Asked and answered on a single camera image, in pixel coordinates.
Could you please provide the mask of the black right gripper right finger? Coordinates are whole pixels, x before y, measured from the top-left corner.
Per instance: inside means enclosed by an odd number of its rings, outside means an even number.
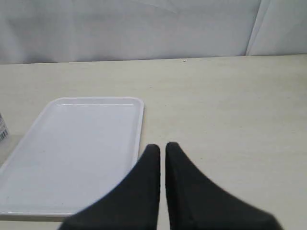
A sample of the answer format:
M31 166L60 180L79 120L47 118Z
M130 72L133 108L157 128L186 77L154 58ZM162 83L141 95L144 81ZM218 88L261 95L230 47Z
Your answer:
M280 230L277 219L225 191L180 145L165 148L165 190L172 230Z

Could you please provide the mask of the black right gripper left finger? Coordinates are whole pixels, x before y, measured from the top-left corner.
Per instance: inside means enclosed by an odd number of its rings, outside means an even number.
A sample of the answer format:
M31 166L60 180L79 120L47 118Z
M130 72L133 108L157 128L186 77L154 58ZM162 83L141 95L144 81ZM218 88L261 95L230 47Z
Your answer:
M147 145L128 175L107 195L66 218L61 230L155 230L160 201L160 149Z

